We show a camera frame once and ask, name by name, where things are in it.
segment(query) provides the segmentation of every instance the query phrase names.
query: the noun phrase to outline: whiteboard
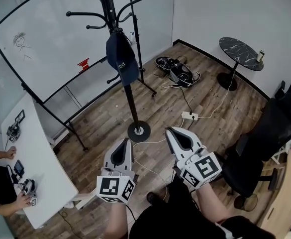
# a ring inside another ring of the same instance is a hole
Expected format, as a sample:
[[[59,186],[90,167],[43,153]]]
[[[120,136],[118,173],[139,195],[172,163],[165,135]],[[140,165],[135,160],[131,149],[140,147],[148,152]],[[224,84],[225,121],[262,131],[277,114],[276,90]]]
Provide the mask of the whiteboard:
[[[130,0],[114,0],[118,11]],[[95,16],[71,16],[66,12],[103,14],[99,0],[28,0],[0,23],[0,51],[12,70],[44,102],[82,72],[105,57],[108,28]],[[124,32],[134,31],[132,18],[120,24]]]

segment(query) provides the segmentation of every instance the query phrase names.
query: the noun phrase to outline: red marker drawing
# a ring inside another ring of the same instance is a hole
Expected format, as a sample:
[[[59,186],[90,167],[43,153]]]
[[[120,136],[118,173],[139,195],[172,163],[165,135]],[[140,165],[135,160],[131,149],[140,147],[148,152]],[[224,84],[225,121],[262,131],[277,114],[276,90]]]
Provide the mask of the red marker drawing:
[[[80,62],[78,66],[82,66],[82,70],[88,69],[89,68],[88,60],[89,58],[85,59],[84,61]]]

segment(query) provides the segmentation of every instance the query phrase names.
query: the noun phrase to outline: person in black shirt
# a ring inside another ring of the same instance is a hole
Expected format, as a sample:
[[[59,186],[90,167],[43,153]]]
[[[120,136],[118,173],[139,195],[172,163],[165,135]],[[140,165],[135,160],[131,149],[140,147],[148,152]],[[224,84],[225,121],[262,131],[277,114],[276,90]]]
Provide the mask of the person in black shirt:
[[[0,151],[0,159],[13,159],[16,148],[11,147],[8,151]],[[0,166],[0,214],[10,216],[13,213],[30,206],[30,198],[21,192],[16,196],[8,169]]]
[[[154,193],[147,195],[152,204],[133,224],[129,238],[158,239],[274,239],[242,216],[232,217],[209,183],[196,190],[196,207],[187,186],[177,175],[168,185],[169,200]],[[104,239],[128,238],[125,204],[112,204]]]

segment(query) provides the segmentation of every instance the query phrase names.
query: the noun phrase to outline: hand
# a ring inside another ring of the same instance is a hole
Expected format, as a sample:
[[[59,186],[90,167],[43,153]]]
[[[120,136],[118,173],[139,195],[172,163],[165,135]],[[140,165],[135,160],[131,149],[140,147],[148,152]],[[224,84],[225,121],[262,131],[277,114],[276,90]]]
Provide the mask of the hand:
[[[6,151],[6,155],[7,155],[6,158],[13,159],[15,157],[15,154],[16,154],[16,147],[12,146],[9,148],[8,151]]]
[[[22,191],[18,194],[14,204],[17,206],[19,210],[21,210],[25,207],[31,206],[30,201],[31,201],[30,197],[28,195],[25,195],[25,192]]]

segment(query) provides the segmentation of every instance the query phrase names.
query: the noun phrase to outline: baseball cap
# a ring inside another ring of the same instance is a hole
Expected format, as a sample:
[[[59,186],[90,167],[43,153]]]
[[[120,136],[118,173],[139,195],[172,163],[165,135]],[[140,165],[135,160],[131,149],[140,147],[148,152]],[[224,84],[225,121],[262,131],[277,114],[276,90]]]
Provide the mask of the baseball cap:
[[[106,42],[106,58],[110,66],[118,71],[123,86],[136,81],[139,67],[135,54],[124,33],[112,33]]]

